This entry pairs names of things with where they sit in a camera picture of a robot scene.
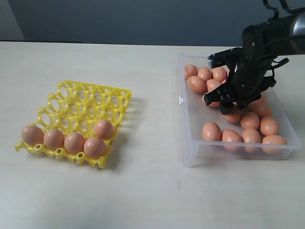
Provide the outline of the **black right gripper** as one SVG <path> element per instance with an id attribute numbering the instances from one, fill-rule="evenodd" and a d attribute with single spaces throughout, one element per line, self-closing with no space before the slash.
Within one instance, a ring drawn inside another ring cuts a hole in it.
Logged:
<path id="1" fill-rule="evenodd" d="M 274 87 L 276 80 L 273 76 L 264 77 L 262 81 L 255 85 L 251 82 L 227 82 L 207 93 L 204 97 L 205 104 L 220 102 L 220 111 L 222 115 L 229 113 L 236 102 L 237 107 L 242 110 L 250 103 L 261 98 L 261 93 L 269 87 Z"/>

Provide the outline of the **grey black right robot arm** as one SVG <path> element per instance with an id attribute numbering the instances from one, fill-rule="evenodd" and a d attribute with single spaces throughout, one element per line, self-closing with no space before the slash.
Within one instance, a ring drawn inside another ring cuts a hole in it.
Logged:
<path id="1" fill-rule="evenodd" d="M 222 114 L 234 104 L 243 109 L 260 99 L 262 92 L 276 84 L 275 76 L 266 72 L 288 63 L 288 55 L 305 53 L 305 12 L 248 26 L 242 41 L 241 47 L 208 57 L 210 68 L 229 68 L 225 83 L 203 97 L 206 105 L 219 102 Z"/>

